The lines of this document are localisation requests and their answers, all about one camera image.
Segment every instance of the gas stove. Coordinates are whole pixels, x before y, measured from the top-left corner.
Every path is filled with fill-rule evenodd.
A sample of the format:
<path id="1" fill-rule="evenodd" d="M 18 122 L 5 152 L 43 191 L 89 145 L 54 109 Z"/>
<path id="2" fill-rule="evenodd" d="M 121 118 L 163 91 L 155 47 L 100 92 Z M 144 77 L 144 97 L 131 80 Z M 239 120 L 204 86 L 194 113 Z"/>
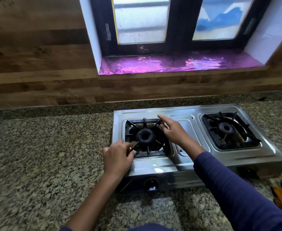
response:
<path id="1" fill-rule="evenodd" d="M 178 121 L 206 151 L 247 180 L 282 173 L 282 152 L 238 104 L 114 111 L 112 142 L 131 142 L 133 164 L 118 193 L 204 186 L 193 161 L 171 143 L 158 114 Z"/>

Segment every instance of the black window frame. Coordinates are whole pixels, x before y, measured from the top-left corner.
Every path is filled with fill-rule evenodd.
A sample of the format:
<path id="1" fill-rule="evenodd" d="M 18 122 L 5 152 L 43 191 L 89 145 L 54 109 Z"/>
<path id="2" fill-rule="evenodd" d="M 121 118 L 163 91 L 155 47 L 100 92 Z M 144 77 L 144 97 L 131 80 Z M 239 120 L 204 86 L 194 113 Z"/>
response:
<path id="1" fill-rule="evenodd" d="M 102 55 L 127 56 L 172 54 L 189 50 L 243 49 L 271 0 L 253 1 L 234 39 L 193 41 L 202 2 L 203 0 L 170 0 L 165 42 L 118 44 L 112 1 L 91 0 Z M 147 3 L 146 6 L 154 6 L 154 4 Z"/>

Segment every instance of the wood-patterned wall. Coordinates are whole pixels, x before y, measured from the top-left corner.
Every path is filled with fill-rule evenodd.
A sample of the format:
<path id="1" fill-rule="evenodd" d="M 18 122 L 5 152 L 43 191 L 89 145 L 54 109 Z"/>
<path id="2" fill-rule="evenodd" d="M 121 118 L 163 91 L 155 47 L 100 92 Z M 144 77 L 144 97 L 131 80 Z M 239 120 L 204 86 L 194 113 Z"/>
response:
<path id="1" fill-rule="evenodd" d="M 269 67 L 98 76 L 79 0 L 0 0 L 0 109 L 282 90 Z"/>

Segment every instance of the burner cap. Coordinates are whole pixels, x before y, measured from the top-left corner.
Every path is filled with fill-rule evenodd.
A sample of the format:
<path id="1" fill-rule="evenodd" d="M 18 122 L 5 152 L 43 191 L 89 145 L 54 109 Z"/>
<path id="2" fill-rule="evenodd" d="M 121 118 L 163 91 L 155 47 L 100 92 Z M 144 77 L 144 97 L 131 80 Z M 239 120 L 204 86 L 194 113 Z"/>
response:
<path id="1" fill-rule="evenodd" d="M 227 122 L 220 123 L 219 130 L 221 130 L 225 134 L 234 134 L 235 133 L 234 127 Z"/>
<path id="2" fill-rule="evenodd" d="M 140 144 L 149 146 L 155 142 L 156 136 L 152 130 L 145 128 L 137 133 L 136 139 Z"/>

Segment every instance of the black metal grate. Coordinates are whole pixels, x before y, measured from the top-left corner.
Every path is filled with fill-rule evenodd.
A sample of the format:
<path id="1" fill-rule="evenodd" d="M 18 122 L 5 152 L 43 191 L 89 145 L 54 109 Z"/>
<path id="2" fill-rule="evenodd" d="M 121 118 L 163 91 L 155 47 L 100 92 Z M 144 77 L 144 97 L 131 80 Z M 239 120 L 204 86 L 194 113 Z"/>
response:
<path id="1" fill-rule="evenodd" d="M 202 120 L 213 142 L 221 150 L 242 150 L 260 146 L 249 124 L 235 113 L 204 114 Z"/>
<path id="2" fill-rule="evenodd" d="M 134 145 L 135 158 L 162 156 L 170 153 L 168 138 L 158 127 L 160 119 L 127 120 L 125 142 Z"/>

